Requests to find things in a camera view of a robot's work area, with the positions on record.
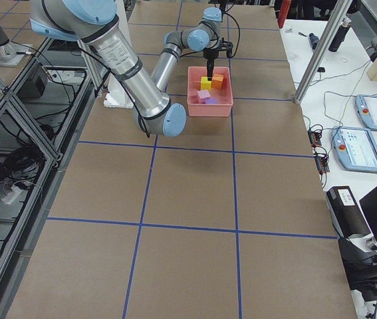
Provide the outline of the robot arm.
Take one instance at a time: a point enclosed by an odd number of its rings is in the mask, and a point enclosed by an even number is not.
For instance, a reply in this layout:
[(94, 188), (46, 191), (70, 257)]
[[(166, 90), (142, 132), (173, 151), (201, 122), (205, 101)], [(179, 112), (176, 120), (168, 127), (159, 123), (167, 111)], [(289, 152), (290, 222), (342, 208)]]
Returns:
[(146, 134), (175, 137), (186, 125), (186, 110), (164, 92), (183, 50), (220, 47), (222, 12), (208, 7), (198, 26), (166, 35), (152, 73), (119, 28), (116, 1), (31, 1), (34, 32), (64, 41), (82, 41), (95, 48), (114, 78), (133, 99), (133, 117)]

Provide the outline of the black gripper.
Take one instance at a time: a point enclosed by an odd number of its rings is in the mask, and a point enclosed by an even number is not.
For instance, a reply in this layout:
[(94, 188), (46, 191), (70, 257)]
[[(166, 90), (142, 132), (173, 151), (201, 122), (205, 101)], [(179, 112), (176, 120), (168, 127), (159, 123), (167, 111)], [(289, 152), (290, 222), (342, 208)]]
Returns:
[(203, 57), (206, 59), (207, 64), (207, 79), (209, 81), (212, 80), (213, 77), (213, 69), (215, 60), (219, 57), (219, 48), (204, 48), (203, 50)]

